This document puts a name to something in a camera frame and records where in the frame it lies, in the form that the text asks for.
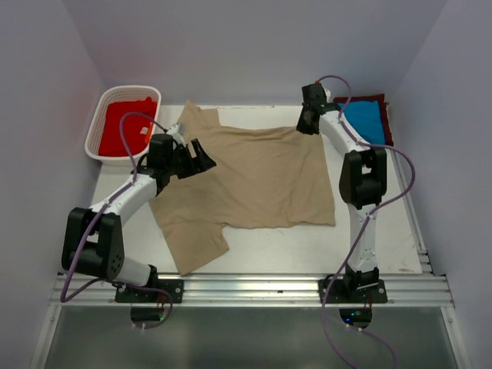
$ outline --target table surface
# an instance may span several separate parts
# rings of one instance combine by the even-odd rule
[[[218,108],[222,125],[259,129],[295,126],[299,106],[203,106]],[[165,127],[174,124],[182,105],[163,105],[158,121]],[[331,186],[334,191],[335,227],[300,224],[292,228],[241,229],[226,227],[223,235],[230,250],[199,273],[332,273],[344,260],[349,249],[349,217],[347,205],[338,193],[342,157],[329,139],[323,137]],[[387,156],[387,193],[384,199],[398,194],[400,185],[390,155]],[[111,194],[129,176],[129,167],[103,165],[94,201]],[[148,204],[142,206],[123,227],[125,254],[159,272],[177,272],[165,238],[154,220]],[[417,241],[402,200],[381,209],[377,216],[376,252],[381,273],[422,273],[417,255]]]

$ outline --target wall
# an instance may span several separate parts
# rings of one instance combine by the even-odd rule
[[[98,166],[83,141],[103,84],[60,1],[0,5],[0,367],[27,367],[60,263],[64,226]]]
[[[327,73],[391,96],[445,3],[64,1],[106,84],[212,104],[299,104],[300,87]]]
[[[490,367],[492,2],[449,0],[391,102],[430,259],[446,273],[476,367]]]

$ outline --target white laundry basket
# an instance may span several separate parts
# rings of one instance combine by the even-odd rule
[[[106,111],[108,105],[117,101],[137,101],[145,100],[150,97],[157,102],[157,109],[155,116],[152,117],[157,120],[159,115],[159,107],[161,106],[161,93],[150,86],[117,86],[110,88],[99,99],[98,107],[95,109],[94,117],[92,118],[91,127],[87,133],[85,139],[85,152],[91,158],[102,161],[107,165],[131,165],[130,158],[125,157],[109,157],[99,155],[99,145],[101,144],[102,133],[105,129]],[[152,125],[151,134],[155,131],[155,125]],[[148,152],[148,144],[145,149],[138,154],[133,155],[137,161],[143,154]]]

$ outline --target brown fabric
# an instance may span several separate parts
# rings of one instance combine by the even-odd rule
[[[333,102],[337,102],[338,104],[342,104],[347,102],[348,98],[334,98]],[[383,125],[384,132],[384,140],[386,141],[386,145],[394,146],[393,144],[393,136],[391,134],[390,122],[387,118],[386,104],[384,103],[384,94],[379,95],[369,95],[369,96],[354,96],[351,98],[352,102],[356,101],[377,101],[379,105],[379,115],[381,117],[381,124]]]
[[[335,224],[334,199],[319,135],[295,128],[221,127],[216,109],[187,102],[178,120],[217,167],[171,183],[150,201],[180,274],[225,253],[222,228]]]

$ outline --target blue cloth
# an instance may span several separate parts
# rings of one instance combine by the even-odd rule
[[[377,145],[386,143],[377,101],[351,102],[344,113],[345,118],[364,140]]]

